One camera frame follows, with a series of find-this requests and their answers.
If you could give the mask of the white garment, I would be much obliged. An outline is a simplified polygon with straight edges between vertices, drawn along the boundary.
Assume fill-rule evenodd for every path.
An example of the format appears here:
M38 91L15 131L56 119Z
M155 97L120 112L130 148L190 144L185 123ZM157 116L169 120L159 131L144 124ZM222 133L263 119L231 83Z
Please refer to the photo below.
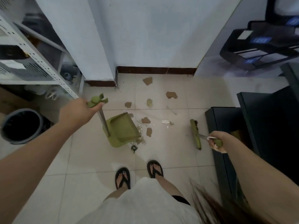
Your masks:
M104 200L76 224L202 224L192 206L177 201L156 179L143 177L119 198Z

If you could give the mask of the person's leg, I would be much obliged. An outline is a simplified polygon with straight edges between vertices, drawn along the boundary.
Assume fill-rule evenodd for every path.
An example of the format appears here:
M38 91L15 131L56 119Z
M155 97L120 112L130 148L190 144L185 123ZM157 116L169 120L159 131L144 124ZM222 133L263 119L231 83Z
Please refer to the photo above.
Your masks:
M112 192L112 193L110 193L105 199L104 199L104 201L105 200L107 200L107 199L109 199L109 198L119 198L122 194L123 194L123 192L124 192L124 190L122 189L122 188L119 188L119 189L117 189L117 190L115 190L114 192Z
M180 196L184 198L183 194L178 190L178 188L176 188L174 184L166 180L163 176L156 175L155 178L161 187L171 196Z

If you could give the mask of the black desk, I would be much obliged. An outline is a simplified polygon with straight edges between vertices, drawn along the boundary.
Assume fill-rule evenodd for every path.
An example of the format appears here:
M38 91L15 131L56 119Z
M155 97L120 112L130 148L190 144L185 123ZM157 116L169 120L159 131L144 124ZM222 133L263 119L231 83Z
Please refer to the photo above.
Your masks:
M274 93L237 94L257 155L293 181L299 178L299 63L281 67L288 86Z

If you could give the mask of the black flip-flop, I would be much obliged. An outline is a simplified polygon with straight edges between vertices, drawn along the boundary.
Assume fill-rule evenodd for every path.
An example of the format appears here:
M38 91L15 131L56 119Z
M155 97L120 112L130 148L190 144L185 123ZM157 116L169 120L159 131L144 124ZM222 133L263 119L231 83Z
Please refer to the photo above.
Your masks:
M118 190L119 188L122 188L123 184L126 185L127 189L131 189L130 172L126 167L121 167L115 174L116 189Z
M148 170L149 177L152 179L155 179L156 175L164 177L163 169L162 169L160 163L156 160L148 161L147 170Z

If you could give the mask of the green long-handled broom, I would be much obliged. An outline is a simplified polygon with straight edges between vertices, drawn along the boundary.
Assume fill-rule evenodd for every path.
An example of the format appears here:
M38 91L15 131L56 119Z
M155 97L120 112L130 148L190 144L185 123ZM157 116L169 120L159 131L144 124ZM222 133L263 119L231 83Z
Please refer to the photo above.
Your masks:
M199 134L199 129L197 127L198 126L197 120L191 119L190 125L191 125L193 138L195 139L196 148L198 150L202 149L200 139L206 140L207 142L212 140L214 142L214 148L219 148L219 147L223 146L223 142L221 139L218 139L218 138L212 137L212 136L204 136L204 135Z

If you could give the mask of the grey trash bin black liner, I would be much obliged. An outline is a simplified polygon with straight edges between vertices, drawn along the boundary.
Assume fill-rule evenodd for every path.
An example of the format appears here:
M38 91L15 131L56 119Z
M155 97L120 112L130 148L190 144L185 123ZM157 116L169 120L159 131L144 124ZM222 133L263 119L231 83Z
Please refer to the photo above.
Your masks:
M18 109L5 116L0 125L0 136L13 145L26 144L44 131L45 123L37 111Z

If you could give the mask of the person's left forearm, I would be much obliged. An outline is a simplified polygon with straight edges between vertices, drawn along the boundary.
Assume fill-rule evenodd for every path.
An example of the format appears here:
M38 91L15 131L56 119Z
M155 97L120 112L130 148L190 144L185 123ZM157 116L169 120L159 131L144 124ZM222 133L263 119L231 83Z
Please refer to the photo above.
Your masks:
M78 124L58 122L0 160L0 224L11 224Z

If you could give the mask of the scattered brown paper scraps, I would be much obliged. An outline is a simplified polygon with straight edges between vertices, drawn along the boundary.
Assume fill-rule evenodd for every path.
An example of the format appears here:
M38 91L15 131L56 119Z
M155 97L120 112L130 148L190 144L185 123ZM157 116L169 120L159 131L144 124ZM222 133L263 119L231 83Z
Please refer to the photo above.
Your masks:
M147 85L147 86L149 86L150 84L152 84L153 83L153 79L152 79L152 77L147 77L147 78L145 78L145 79L143 79L143 82ZM168 91L168 92L166 92L166 97L168 98L168 99L170 99L170 98L174 98L174 99L177 99L177 94L175 93L175 92L170 92L170 91ZM125 107L126 108L130 108L132 106L132 102L125 102ZM140 136L140 134L139 134L139 136L137 137L137 139L134 139L132 142L131 142L131 144L132 145L135 145L135 143L140 143L140 142L142 142L143 141L143 139L141 138L141 136Z

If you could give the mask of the green long-handled dustpan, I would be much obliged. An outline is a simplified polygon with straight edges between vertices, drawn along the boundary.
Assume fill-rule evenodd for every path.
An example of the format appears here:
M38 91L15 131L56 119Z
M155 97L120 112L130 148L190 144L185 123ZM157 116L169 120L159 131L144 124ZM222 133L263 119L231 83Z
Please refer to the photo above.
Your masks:
M141 137L129 113L124 112L106 120L103 109L100 108L98 115L112 147L118 148L127 143L135 143Z

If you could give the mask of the person's left leg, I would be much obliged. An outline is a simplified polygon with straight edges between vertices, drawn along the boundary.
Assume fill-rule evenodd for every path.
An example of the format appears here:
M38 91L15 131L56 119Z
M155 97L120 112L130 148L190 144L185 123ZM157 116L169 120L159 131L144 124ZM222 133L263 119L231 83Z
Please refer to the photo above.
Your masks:
M119 188L119 189L117 189L117 190L115 190L114 192L112 192L112 193L110 193L105 199L104 199L104 201L105 200L107 200L107 199L109 199L109 198L119 198L122 194L123 194L123 192L124 192L124 190L122 189L122 188Z

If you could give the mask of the white perforated metal shelf rack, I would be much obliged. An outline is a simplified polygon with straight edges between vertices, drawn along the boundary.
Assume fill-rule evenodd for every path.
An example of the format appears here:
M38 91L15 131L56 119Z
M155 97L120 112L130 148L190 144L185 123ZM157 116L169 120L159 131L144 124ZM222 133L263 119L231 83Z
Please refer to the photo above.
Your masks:
M37 0L0 0L1 84L83 92L84 77Z

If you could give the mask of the person's right hand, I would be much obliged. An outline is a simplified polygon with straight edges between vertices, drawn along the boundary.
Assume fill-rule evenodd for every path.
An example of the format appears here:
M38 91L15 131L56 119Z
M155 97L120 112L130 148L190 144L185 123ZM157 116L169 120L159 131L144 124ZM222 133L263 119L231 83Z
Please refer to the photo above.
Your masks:
M223 137L226 135L225 132L222 132L222 131L213 131L211 132L208 137L216 137L218 139L221 139L223 141ZM226 154L227 151L226 149L224 148L224 143L222 142L222 154Z

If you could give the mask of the brown cardboard box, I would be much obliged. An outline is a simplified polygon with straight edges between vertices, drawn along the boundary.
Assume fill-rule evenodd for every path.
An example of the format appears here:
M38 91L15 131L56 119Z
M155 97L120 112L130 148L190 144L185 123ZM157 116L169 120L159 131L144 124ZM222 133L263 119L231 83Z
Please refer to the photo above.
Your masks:
M27 101L8 90L0 87L0 114L7 115L18 109L33 109L35 111L40 111L40 107Z

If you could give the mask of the black right flip-flop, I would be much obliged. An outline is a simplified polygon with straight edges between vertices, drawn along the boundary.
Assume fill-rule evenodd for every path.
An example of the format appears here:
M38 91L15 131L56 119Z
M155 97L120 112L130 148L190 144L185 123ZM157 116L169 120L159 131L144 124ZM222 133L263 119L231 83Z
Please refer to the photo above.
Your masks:
M155 179L156 175L164 177L163 169L162 169L160 163L156 160L148 161L147 170L148 170L149 177L152 179Z

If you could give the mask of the person's right leg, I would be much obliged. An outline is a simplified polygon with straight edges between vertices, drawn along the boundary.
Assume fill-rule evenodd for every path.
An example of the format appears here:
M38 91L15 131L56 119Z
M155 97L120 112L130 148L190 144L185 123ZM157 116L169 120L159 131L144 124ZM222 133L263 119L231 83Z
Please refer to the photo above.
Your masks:
M180 196L184 198L183 194L178 190L178 188L176 188L174 184L166 180L163 176L156 175L155 178L161 187L171 196Z

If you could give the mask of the black left flip-flop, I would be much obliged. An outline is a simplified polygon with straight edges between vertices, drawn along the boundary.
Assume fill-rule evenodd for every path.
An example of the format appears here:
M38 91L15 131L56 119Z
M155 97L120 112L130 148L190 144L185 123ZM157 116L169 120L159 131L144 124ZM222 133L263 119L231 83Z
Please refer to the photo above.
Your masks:
M121 167L115 174L116 189L118 190L119 188L122 188L123 184L126 185L127 189L131 189L130 172L126 167Z

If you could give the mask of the person's right forearm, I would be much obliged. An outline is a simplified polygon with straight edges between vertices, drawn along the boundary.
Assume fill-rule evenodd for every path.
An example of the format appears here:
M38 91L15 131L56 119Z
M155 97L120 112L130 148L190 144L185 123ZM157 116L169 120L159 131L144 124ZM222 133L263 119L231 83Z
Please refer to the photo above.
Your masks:
M271 223L299 224L299 186L234 136L223 143L249 206Z

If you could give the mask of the white plastic bag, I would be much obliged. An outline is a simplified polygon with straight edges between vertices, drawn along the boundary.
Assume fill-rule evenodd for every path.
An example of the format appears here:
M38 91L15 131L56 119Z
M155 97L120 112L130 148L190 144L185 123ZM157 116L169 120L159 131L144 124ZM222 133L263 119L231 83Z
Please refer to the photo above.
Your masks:
M56 86L52 86L50 87L47 91L46 91L46 95L45 95L45 99L52 99L52 100L57 100L58 98L58 90L59 88Z

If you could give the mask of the black low cabinet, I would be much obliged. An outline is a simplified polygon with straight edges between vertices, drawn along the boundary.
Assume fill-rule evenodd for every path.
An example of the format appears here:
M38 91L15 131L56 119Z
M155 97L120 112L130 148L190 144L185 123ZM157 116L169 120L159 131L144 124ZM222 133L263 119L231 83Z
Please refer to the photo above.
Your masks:
M205 112L208 132L223 131L234 135L254 151L241 108L211 107ZM221 198L246 202L234 167L227 154L212 150Z

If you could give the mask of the black stacked desk trays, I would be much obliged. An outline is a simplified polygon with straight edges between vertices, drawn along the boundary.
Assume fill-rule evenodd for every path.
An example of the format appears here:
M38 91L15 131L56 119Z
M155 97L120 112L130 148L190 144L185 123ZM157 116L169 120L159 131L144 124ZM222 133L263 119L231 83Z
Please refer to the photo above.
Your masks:
M244 71L295 59L299 57L299 28L250 21L248 28L231 32L219 55Z

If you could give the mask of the person's left hand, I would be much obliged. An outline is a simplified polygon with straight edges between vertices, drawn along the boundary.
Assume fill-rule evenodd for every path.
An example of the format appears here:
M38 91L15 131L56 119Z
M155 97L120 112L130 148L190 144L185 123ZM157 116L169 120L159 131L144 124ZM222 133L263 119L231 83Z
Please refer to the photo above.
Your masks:
M87 100L84 98L70 101L60 109L58 125L74 133L87 124L94 116L87 103Z

